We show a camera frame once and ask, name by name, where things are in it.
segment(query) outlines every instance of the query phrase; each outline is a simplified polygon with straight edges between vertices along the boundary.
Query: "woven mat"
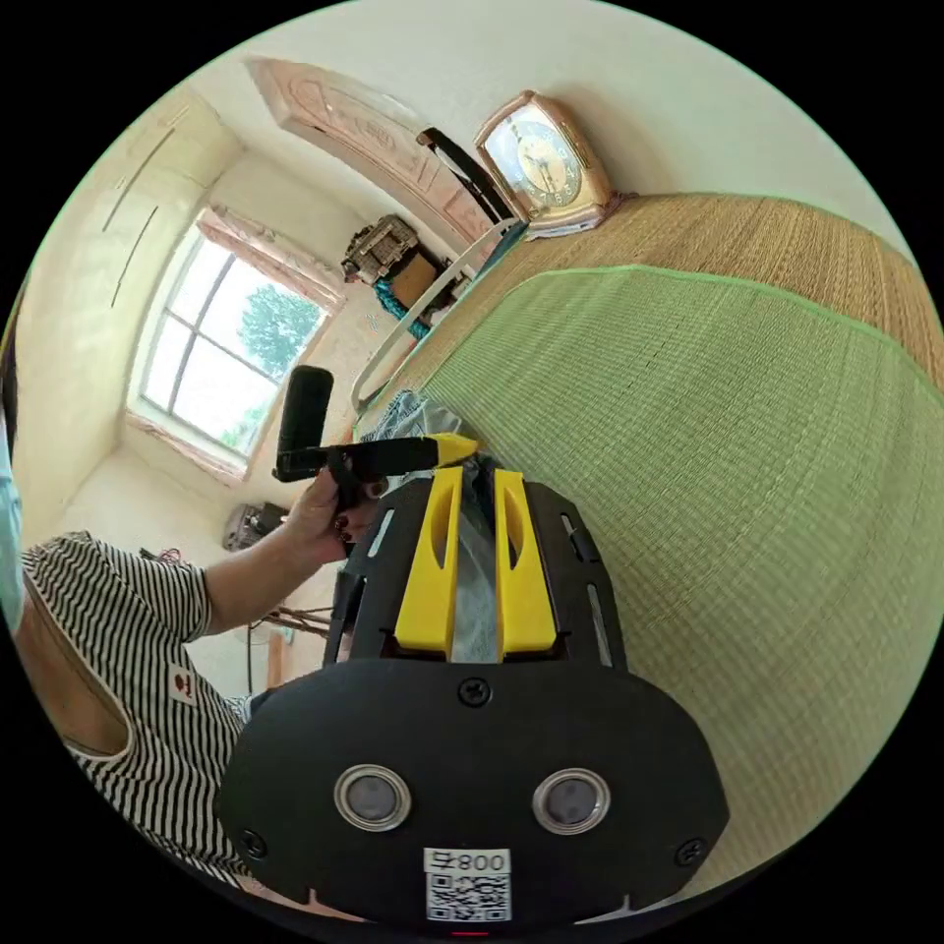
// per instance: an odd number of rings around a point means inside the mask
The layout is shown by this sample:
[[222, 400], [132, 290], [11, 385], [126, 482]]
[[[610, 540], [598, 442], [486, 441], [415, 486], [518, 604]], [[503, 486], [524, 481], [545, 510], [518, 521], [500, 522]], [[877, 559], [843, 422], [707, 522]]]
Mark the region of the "woven mat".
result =
[[629, 266], [526, 281], [425, 392], [578, 505], [631, 670], [708, 737], [732, 821], [685, 894], [811, 830], [944, 612], [944, 397], [910, 355], [782, 290]]
[[588, 233], [519, 243], [411, 355], [365, 414], [417, 389], [516, 285], [539, 272], [643, 264], [764, 282], [877, 327], [944, 389], [944, 334], [917, 269], [874, 233], [791, 200], [672, 194], [627, 201]]

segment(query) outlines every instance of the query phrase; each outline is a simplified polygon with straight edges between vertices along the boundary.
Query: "green woven mat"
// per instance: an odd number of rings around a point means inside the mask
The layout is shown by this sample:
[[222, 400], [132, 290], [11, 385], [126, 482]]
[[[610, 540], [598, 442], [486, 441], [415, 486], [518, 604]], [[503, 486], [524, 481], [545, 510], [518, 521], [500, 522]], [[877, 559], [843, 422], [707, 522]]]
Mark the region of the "green woven mat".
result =
[[944, 612], [944, 399], [906, 352], [765, 285], [547, 272], [425, 393], [577, 504], [631, 670], [708, 737], [732, 820], [685, 894], [812, 829], [891, 734]]

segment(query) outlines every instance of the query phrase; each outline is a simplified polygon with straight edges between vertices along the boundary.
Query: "label sticker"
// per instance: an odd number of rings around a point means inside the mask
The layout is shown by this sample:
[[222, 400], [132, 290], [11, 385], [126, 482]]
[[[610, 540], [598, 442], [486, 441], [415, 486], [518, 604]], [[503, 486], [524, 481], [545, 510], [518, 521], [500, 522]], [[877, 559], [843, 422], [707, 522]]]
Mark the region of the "label sticker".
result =
[[426, 917], [432, 921], [510, 921], [508, 849], [423, 849]]
[[197, 697], [194, 694], [194, 674], [173, 663], [167, 667], [167, 687], [170, 697], [174, 701], [181, 701], [185, 705], [196, 705]]

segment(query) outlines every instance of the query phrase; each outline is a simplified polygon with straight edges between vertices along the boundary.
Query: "pink curtain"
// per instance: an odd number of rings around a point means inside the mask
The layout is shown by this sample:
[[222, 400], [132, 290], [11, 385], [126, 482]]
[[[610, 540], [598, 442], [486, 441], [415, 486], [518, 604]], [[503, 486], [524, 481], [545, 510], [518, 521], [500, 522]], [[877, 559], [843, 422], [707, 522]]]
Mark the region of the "pink curtain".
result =
[[210, 242], [235, 254], [249, 266], [335, 315], [345, 302], [339, 272], [287, 236], [240, 216], [220, 204], [204, 210], [197, 228]]

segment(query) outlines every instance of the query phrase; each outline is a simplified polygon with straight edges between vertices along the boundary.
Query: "tree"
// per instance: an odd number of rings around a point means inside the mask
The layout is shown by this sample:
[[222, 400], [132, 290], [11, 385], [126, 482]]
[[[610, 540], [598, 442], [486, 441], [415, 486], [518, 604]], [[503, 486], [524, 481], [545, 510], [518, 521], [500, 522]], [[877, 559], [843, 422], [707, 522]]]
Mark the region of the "tree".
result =
[[242, 451], [252, 441], [261, 423], [266, 418], [267, 408], [264, 405], [251, 406], [244, 414], [243, 418], [233, 427], [228, 429], [219, 441], [223, 445], [228, 445], [231, 449]]
[[247, 302], [240, 340], [259, 366], [280, 380], [318, 326], [323, 312], [300, 295], [280, 291], [271, 283], [258, 288]]

